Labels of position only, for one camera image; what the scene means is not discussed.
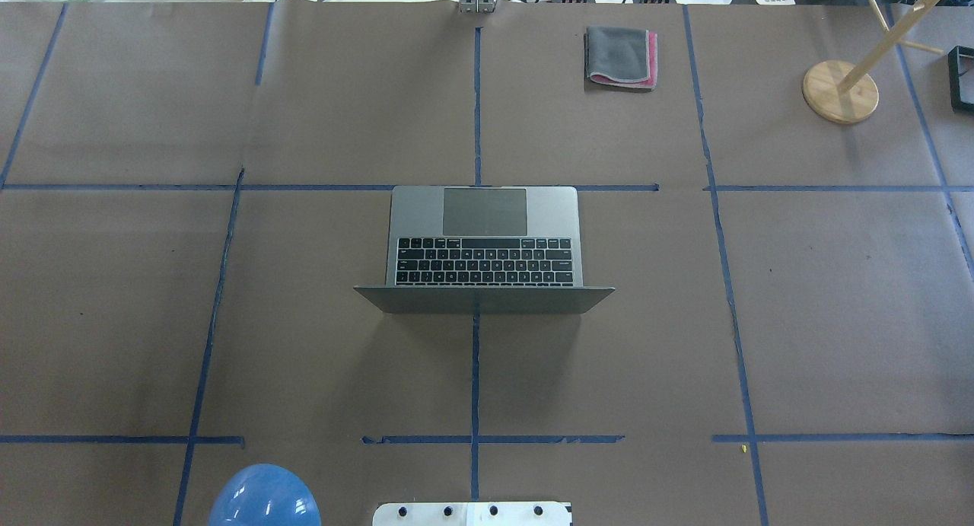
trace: blue plastic object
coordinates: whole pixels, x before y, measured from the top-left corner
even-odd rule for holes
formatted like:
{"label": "blue plastic object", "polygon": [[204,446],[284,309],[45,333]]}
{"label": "blue plastic object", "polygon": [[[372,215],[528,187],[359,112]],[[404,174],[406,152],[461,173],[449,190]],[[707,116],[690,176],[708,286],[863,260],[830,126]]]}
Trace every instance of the blue plastic object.
{"label": "blue plastic object", "polygon": [[294,473],[257,464],[235,474],[209,512],[209,526],[321,526],[314,496]]}

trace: laptop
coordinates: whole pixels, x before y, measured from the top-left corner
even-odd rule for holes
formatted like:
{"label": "laptop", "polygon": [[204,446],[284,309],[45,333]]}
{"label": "laptop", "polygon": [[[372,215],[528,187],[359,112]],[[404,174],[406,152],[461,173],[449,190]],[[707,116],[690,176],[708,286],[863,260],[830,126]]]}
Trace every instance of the laptop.
{"label": "laptop", "polygon": [[582,314],[615,288],[585,286],[571,186],[396,186],[382,311]]}

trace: laptop touchpad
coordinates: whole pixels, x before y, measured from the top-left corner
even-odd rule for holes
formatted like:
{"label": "laptop touchpad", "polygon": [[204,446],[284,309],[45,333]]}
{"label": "laptop touchpad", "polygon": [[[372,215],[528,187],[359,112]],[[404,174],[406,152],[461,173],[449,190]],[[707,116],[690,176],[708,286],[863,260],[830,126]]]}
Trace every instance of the laptop touchpad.
{"label": "laptop touchpad", "polygon": [[443,234],[485,237],[528,234],[527,191],[446,187]]}

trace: blue ball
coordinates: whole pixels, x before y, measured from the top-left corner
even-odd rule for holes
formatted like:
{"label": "blue ball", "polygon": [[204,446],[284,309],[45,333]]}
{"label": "blue ball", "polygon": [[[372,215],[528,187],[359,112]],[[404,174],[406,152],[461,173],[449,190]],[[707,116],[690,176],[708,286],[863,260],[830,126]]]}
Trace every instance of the blue ball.
{"label": "blue ball", "polygon": [[257,464],[235,474],[209,512],[209,526],[321,526],[314,496],[294,473]]}

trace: round wooden base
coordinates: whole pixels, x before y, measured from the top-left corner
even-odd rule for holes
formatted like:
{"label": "round wooden base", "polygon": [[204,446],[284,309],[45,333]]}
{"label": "round wooden base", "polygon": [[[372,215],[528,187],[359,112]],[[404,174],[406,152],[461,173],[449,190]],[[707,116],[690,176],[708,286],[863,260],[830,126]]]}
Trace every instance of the round wooden base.
{"label": "round wooden base", "polygon": [[869,118],[880,105],[880,90],[873,78],[863,75],[848,92],[839,93],[839,82],[854,67],[849,62],[828,60],[808,69],[801,82],[808,107],[833,123],[856,124]]}

